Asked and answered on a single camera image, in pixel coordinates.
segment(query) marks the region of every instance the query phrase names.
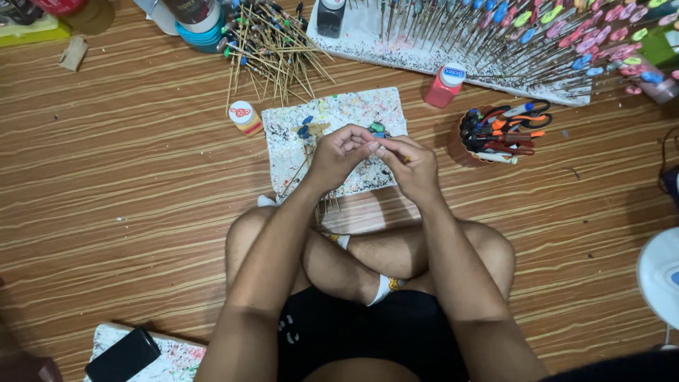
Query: black shorts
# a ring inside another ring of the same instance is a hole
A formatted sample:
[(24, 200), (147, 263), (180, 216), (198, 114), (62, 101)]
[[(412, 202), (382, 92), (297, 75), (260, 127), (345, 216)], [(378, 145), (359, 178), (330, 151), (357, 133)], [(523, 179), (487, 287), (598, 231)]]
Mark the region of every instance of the black shorts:
[(278, 328), (278, 381), (301, 381), (348, 358), (404, 365), (422, 381), (468, 381), (455, 336), (436, 298), (400, 290), (371, 307), (309, 287), (290, 297)]

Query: black paint bottle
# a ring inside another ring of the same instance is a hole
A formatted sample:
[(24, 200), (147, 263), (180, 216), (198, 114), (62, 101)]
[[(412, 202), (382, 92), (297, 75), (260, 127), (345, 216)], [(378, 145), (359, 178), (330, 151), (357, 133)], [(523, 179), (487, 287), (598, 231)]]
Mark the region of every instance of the black paint bottle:
[(316, 14), (318, 34), (336, 39), (342, 31), (342, 19), (346, 0), (320, 0)]

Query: blue container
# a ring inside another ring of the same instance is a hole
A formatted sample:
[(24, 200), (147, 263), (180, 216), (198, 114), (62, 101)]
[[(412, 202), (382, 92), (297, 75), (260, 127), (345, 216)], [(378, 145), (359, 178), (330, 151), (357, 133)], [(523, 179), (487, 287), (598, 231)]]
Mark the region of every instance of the blue container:
[(182, 27), (179, 22), (175, 22), (177, 32), (179, 32), (181, 38), (183, 38), (187, 43), (193, 45), (195, 49), (203, 53), (219, 53), (217, 51), (217, 45), (219, 45), (219, 41), (223, 37), (221, 34), (221, 27), (223, 27), (224, 24), (224, 12), (221, 10), (221, 8), (219, 21), (217, 21), (217, 24), (215, 24), (212, 29), (205, 33), (189, 32), (184, 27)]

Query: white sock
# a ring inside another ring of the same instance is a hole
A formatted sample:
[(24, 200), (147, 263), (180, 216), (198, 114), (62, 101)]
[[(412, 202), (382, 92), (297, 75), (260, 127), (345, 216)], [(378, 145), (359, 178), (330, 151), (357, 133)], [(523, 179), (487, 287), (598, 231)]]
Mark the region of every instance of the white sock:
[(407, 280), (398, 280), (393, 277), (387, 277), (385, 275), (380, 275), (380, 286), (378, 288), (378, 294), (375, 296), (375, 300), (369, 303), (368, 306), (377, 304), (378, 302), (384, 300), (384, 298), (391, 292), (401, 289), (405, 285)]
[(267, 198), (266, 196), (259, 195), (259, 198), (257, 198), (257, 206), (258, 207), (266, 207), (266, 206), (276, 207), (277, 204), (276, 204), (276, 202)]
[(351, 235), (335, 235), (333, 233), (324, 233), (323, 236), (330, 239), (330, 241), (339, 244), (340, 247), (346, 249), (346, 246), (349, 245), (349, 237)]

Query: hand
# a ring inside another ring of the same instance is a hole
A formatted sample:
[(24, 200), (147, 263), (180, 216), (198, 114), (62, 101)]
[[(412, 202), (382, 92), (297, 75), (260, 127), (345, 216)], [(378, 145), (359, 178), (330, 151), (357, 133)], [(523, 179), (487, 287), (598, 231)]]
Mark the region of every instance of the hand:
[(320, 139), (304, 179), (309, 178), (326, 194), (340, 187), (351, 171), (379, 146), (368, 129), (348, 124)]
[(431, 149), (401, 135), (393, 138), (377, 138), (380, 145), (375, 154), (389, 166), (406, 198), (418, 208), (442, 200), (439, 186), (439, 165)]

